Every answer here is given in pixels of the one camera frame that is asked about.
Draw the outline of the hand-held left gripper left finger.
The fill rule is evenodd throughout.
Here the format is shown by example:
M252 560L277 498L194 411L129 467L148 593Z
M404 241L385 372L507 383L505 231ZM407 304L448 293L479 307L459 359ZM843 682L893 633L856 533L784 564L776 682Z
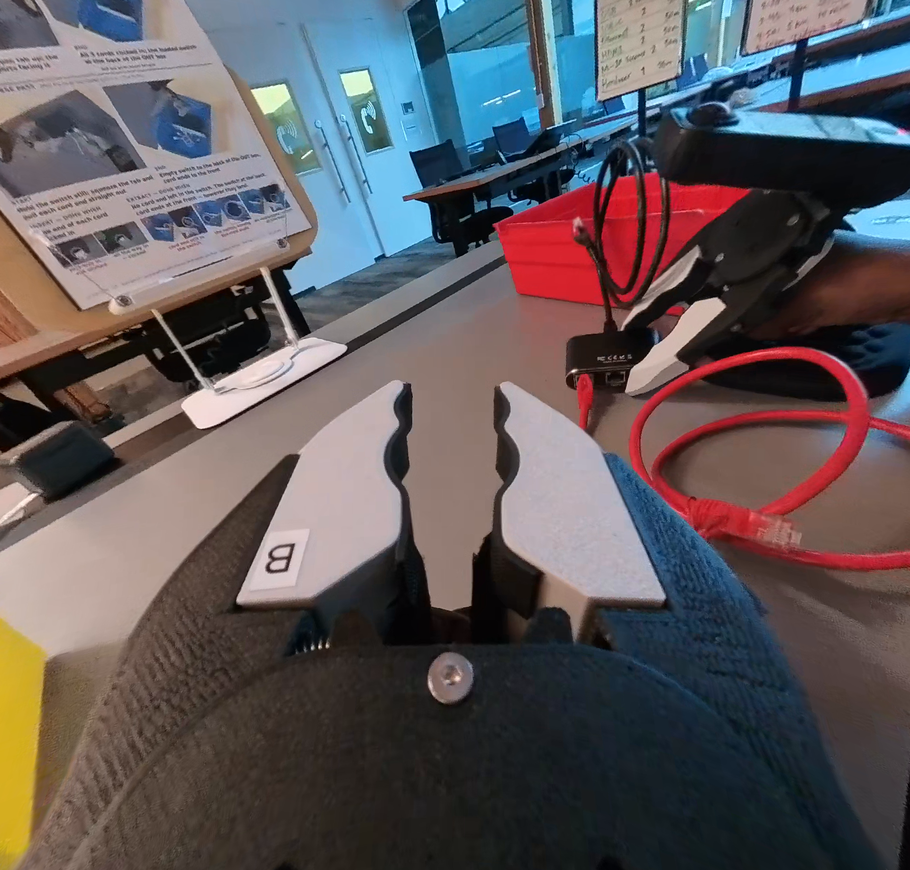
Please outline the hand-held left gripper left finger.
M240 610L304 611L323 637L354 611L386 643L431 641L404 486L412 404L409 383L393 380L300 450L237 594Z

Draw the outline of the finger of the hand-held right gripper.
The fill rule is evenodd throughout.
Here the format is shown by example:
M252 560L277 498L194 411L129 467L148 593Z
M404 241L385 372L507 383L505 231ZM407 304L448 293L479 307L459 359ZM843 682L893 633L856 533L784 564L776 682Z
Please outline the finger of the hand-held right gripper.
M704 256L698 244L686 246L631 307L620 331L650 327L674 306L688 304L704 287Z
M725 311L726 305L718 297L705 298L688 307L670 333L631 368L624 393L643 396L686 374L690 364L682 359L684 349Z

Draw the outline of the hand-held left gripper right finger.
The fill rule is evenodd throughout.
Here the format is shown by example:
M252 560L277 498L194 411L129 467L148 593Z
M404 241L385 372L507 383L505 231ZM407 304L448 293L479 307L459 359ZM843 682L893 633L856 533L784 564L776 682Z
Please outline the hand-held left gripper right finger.
M520 641L555 613L576 643L619 615L662 620L669 596L619 477L595 440L513 382L493 393L491 529L475 557L472 641Z

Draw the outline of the black adapter hub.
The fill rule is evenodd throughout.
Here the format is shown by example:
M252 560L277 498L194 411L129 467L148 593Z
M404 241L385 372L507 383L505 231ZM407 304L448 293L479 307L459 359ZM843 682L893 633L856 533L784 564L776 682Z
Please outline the black adapter hub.
M581 378L591 378L595 389L615 393L626 390L631 371L658 343L656 330L609 330L569 339L566 346L565 382L577 389Z

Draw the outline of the yellow plastic bin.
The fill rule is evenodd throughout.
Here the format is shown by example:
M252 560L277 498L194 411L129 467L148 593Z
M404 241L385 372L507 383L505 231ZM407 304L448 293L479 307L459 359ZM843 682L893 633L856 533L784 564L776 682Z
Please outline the yellow plastic bin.
M46 654L1 622L1 867L26 853L35 805Z

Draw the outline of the person's right hand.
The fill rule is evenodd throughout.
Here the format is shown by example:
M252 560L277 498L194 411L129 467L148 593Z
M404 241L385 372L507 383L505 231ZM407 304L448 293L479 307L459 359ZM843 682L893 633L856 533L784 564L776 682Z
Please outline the person's right hand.
M816 330L909 322L909 242L838 232L824 259L749 332L782 340Z

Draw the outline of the red plastic bin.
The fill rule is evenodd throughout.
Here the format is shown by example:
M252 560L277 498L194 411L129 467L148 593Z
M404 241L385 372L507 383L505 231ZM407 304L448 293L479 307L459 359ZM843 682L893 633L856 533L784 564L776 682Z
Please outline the red plastic bin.
M516 291L573 303L600 306L601 290L594 263L573 237L581 218L593 234L594 184L565 193L518 213L497 225ZM746 190L719 185L671 185L667 243L655 274L662 275L683 247L712 219L742 199ZM638 241L638 192L634 177L619 179L602 228L602 242L612 278L625 285Z

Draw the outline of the black mesh wrist rest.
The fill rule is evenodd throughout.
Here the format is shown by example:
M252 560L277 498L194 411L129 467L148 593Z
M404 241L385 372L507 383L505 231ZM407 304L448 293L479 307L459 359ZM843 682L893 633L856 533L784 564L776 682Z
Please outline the black mesh wrist rest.
M796 348L813 348L844 362L863 383L869 398L892 394L908 376L909 326L829 328L796 337ZM802 360L774 360L709 375L713 386L776 398L844 402L840 383L823 368Z

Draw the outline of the handwritten whiteboard sign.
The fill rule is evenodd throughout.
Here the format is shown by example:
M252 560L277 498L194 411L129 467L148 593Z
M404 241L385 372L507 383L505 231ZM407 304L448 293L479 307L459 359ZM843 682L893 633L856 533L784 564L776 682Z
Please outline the handwritten whiteboard sign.
M646 134L646 91L682 73L687 3L594 0L597 101L634 93L641 136Z
M786 110L797 111L811 38L862 22L873 0L746 0L742 55L757 55L792 45Z

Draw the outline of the white monitor stand base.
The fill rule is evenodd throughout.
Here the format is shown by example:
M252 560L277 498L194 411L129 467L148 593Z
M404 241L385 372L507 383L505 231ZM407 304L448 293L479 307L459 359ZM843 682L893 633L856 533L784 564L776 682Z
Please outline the white monitor stand base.
M181 403L183 412L194 428L210 430L253 409L256 405L278 395L341 358L347 347L314 335L302 338L293 326L290 314L279 296L273 269L279 266L279 254L267 251L289 251L290 239L279 238L272 243L256 242L239 255L210 262L181 275L161 278L151 286L130 292L124 288L108 290L108 311L115 317L149 313L163 329L177 354L199 382L199 390ZM186 302L190 292L208 293L239 284L244 276L261 276L270 300L277 308L286 342L278 351L258 363L245 366L232 375L214 382L191 358L188 348L178 339L164 318L165 304Z

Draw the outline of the black office chair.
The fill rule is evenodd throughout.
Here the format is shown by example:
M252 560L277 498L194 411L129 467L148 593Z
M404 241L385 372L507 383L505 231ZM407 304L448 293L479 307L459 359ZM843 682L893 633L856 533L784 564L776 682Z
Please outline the black office chair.
M451 140L434 147L410 152L410 158L423 188L443 186L462 175L472 173L461 162L461 157ZM432 236L437 244L455 242L450 226L453 222L461 227L465 248L487 244L495 233L495 226L514 215L509 205L493 205L489 196L478 200L471 189L449 195L449 201L439 203L425 201L428 206Z
M531 133L523 116L501 125L493 125L492 134L496 148L506 164L531 158L541 152L541 133Z

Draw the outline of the long wooden table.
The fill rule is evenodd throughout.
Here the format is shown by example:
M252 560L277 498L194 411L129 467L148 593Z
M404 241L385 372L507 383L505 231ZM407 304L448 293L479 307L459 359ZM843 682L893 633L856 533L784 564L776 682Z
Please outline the long wooden table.
M451 245L455 256L463 256L484 243L482 238L469 237L465 227L468 217L459 214L467 200L472 204L492 205L494 200L539 181L545 200L560 196L570 184L562 181L562 171L583 168L603 159L609 142L615 136L627 134L636 125L633 114L613 116L603 124L585 126L570 133L554 148L535 156L461 174L405 194L402 200L426 204L434 236L441 238L443 245Z

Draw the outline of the white door with window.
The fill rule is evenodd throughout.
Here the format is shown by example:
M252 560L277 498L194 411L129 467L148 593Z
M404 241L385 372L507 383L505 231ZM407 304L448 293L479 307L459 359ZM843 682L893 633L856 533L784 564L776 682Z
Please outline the white door with window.
M410 153L432 136L413 52L397 23L373 17L301 25L328 101L330 145L374 257L430 235L426 205L407 196L420 182Z
M213 36L219 52L251 88L318 220L308 256L288 279L295 294L323 288L374 261L375 246L361 220L353 175L300 29L259 23Z

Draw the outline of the dark grey box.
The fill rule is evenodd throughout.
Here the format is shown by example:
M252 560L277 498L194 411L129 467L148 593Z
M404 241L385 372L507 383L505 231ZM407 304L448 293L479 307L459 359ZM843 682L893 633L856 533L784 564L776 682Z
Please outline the dark grey box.
M3 479L58 500L119 466L115 451L82 422L65 421L2 453Z

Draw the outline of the instruction poster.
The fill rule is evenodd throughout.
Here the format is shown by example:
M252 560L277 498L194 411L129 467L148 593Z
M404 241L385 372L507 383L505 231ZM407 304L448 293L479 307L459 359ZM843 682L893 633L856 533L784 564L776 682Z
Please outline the instruction poster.
M185 0L1 0L2 218L85 311L310 239Z

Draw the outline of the wooden support post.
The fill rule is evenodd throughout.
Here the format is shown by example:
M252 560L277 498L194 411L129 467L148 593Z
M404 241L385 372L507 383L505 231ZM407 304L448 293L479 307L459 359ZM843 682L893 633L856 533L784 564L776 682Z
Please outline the wooden support post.
M540 125L549 128L563 121L552 0L525 0L525 9Z

